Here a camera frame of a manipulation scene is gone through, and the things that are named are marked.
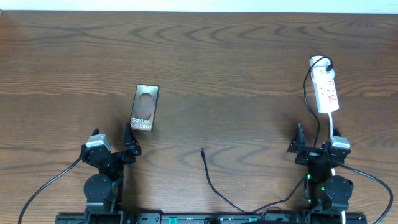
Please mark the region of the Galaxy S25 Ultra smartphone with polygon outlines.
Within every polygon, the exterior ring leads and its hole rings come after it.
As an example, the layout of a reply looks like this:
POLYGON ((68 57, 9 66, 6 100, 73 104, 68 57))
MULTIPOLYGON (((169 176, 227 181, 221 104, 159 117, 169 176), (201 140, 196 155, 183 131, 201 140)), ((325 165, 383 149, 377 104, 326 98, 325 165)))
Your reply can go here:
POLYGON ((158 85, 137 85, 130 125, 136 131, 152 132, 159 96, 158 85))

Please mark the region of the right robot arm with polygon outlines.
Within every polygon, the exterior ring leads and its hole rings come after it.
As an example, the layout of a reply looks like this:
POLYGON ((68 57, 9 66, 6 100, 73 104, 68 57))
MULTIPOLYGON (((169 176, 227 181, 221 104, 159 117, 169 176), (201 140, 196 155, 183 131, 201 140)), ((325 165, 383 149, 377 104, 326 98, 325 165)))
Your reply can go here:
POLYGON ((301 223, 344 223, 352 196, 352 181, 333 171, 351 153, 351 144, 337 129, 321 147, 305 145, 303 127, 298 124, 288 152, 295 153, 295 163, 307 166, 305 198, 309 207, 302 212, 301 223))

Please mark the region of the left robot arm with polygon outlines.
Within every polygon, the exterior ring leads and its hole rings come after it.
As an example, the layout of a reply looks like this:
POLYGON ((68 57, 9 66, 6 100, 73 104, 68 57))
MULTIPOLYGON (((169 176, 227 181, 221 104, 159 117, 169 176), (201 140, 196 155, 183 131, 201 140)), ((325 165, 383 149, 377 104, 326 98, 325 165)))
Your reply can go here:
POLYGON ((84 184, 86 197, 85 223, 135 223, 136 217, 123 209, 124 166, 133 164, 141 155, 141 147, 133 135, 131 125, 126 124, 124 151, 111 152, 111 144, 105 134, 95 129, 86 144, 81 146, 79 158, 85 164, 98 169, 84 184))

